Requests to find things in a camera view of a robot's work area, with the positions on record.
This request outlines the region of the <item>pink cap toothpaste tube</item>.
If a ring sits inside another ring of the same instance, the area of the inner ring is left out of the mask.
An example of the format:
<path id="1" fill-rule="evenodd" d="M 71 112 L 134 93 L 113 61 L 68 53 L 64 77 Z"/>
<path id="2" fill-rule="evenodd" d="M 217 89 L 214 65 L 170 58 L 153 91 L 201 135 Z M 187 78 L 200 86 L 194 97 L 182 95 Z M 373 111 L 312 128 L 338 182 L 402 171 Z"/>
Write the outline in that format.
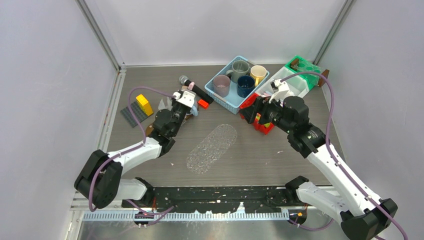
<path id="1" fill-rule="evenodd" d="M 172 99 L 167 97 L 166 100 L 161 99 L 158 105 L 158 110 L 171 110 L 172 109 Z"/>

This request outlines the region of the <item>light blue mug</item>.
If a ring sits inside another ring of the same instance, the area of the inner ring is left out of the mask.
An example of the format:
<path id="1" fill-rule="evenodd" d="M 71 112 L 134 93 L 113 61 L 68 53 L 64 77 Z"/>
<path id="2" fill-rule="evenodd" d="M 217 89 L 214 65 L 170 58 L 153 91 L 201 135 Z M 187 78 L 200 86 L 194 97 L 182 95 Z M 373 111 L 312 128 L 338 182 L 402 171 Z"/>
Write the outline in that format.
<path id="1" fill-rule="evenodd" d="M 190 110 L 190 114 L 194 117 L 197 117 L 199 115 L 199 104 L 198 104 L 198 98 L 196 97 L 194 99 L 194 104 Z"/>

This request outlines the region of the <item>pink toothbrush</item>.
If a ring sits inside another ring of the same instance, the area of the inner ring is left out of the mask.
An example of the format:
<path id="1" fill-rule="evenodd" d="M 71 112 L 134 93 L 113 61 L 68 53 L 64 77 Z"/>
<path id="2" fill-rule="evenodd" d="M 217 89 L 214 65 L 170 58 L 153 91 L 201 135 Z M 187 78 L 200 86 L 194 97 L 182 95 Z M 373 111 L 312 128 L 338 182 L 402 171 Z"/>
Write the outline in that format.
<path id="1" fill-rule="evenodd" d="M 194 88 L 194 86 L 195 86 L 195 83 L 194 83 L 194 82 L 190 82 L 187 88 L 188 88 L 190 91 L 192 91 L 192 90 L 193 90 L 193 88 Z"/>

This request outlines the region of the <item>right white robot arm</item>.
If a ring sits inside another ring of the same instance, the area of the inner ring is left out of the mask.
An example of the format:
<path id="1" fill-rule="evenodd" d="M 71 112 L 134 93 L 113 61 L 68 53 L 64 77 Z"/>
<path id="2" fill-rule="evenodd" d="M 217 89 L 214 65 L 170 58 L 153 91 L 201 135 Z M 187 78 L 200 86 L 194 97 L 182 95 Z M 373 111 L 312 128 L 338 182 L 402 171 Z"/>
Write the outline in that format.
<path id="1" fill-rule="evenodd" d="M 240 114 L 249 124 L 259 115 L 259 124 L 271 123 L 286 132 L 290 146 L 318 168 L 339 193 L 336 197 L 298 176 L 285 185 L 288 203 L 316 207 L 336 221 L 350 240 L 371 240 L 393 223 L 397 204 L 370 190 L 334 146 L 326 144 L 328 137 L 310 123 L 309 108 L 301 97 L 289 96 L 281 101 L 258 96 Z"/>

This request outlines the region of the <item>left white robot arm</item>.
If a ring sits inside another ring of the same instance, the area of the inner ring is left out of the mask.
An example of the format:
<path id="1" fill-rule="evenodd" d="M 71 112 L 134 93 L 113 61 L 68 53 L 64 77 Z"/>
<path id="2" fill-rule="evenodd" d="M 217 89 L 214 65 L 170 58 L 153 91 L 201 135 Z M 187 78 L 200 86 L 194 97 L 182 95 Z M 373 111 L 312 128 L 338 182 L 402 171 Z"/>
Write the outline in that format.
<path id="1" fill-rule="evenodd" d="M 87 199 L 89 206 L 107 207 L 114 200 L 135 200 L 141 207 L 153 202 L 151 185 L 140 177 L 122 179 L 122 175 L 142 163 L 167 154 L 175 144 L 173 139 L 192 108 L 173 101 L 171 109 L 155 115 L 151 133 L 139 143 L 106 153 L 100 149 L 89 156 L 74 182 L 74 188 Z"/>

